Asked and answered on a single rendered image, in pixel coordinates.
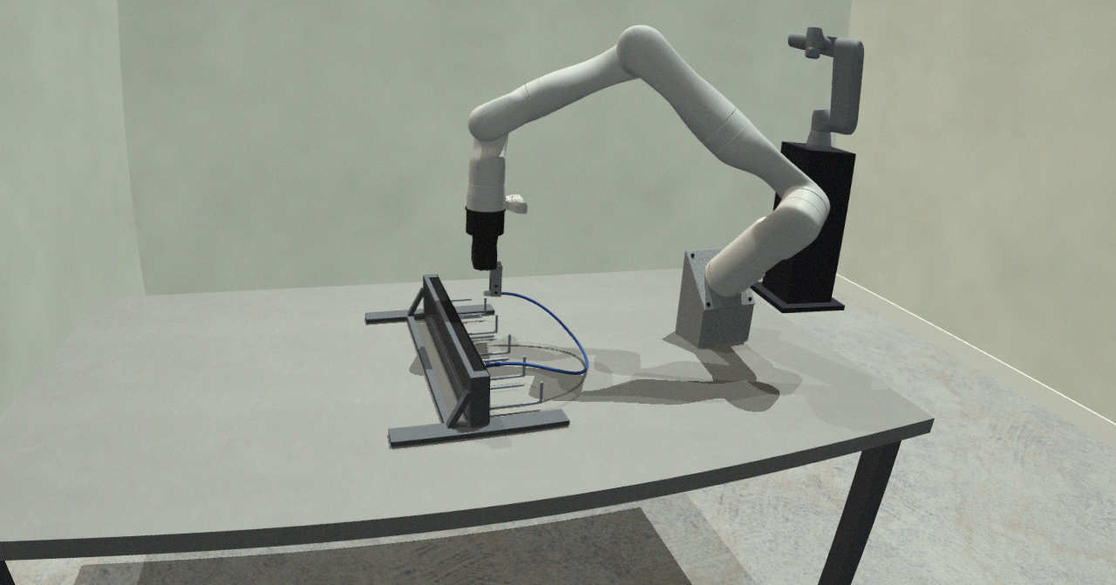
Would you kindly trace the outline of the blue patch cord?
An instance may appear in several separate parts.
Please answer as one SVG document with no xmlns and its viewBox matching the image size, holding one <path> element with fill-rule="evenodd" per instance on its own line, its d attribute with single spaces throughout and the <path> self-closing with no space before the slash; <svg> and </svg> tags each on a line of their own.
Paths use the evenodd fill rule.
<svg viewBox="0 0 1116 585">
<path fill-rule="evenodd" d="M 559 368 L 551 368 L 551 367 L 547 367 L 547 366 L 542 366 L 542 365 L 533 365 L 533 364 L 520 363 L 520 362 L 501 362 L 501 363 L 497 362 L 497 363 L 493 363 L 494 367 L 502 366 L 502 365 L 521 365 L 521 366 L 527 366 L 527 367 L 543 368 L 543 370 L 548 370 L 548 371 L 555 371 L 555 373 L 562 373 L 562 374 L 570 374 L 570 375 L 581 375 L 583 373 L 586 373 L 587 370 L 589 370 L 589 358 L 587 357 L 585 351 L 583 351 L 581 343 L 579 343 L 577 339 L 575 339 L 575 336 L 573 335 L 573 332 L 569 330 L 566 327 L 566 324 L 562 324 L 561 319 L 559 319 L 558 317 L 555 317 L 554 311 L 547 310 L 547 308 L 543 306 L 543 304 L 535 303 L 533 299 L 529 298 L 529 296 L 523 296 L 523 295 L 519 295 L 519 294 L 510 294 L 510 292 L 501 292 L 501 294 L 502 295 L 508 295 L 508 296 L 519 296 L 520 298 L 526 299 L 528 303 L 538 304 L 538 306 L 541 307 L 542 310 L 545 310 L 548 314 L 550 314 L 551 316 L 554 316 L 554 319 L 561 324 L 562 329 L 567 330 L 569 333 L 569 335 L 573 337 L 573 339 L 575 341 L 575 345 L 578 345 L 579 348 L 581 348 L 583 359 L 585 359 L 586 366 L 585 366 L 585 368 L 583 368 L 583 371 L 564 371 L 564 370 L 559 370 Z"/>
</svg>

